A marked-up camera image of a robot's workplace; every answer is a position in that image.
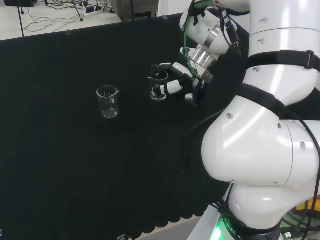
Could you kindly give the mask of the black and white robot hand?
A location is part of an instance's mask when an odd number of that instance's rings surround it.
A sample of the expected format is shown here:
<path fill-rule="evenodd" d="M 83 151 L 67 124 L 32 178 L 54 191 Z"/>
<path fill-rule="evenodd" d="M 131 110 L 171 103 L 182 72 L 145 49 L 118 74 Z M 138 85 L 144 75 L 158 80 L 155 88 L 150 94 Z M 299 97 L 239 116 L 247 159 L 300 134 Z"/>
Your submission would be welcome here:
<path fill-rule="evenodd" d="M 187 93 L 184 99 L 195 106 L 202 102 L 206 88 L 213 79 L 214 76 L 204 68 L 200 69 L 197 79 L 186 66 L 178 62 L 152 65 L 147 75 L 150 98 L 153 101 L 164 101 L 168 95 L 176 95 L 190 87 L 191 92 Z"/>

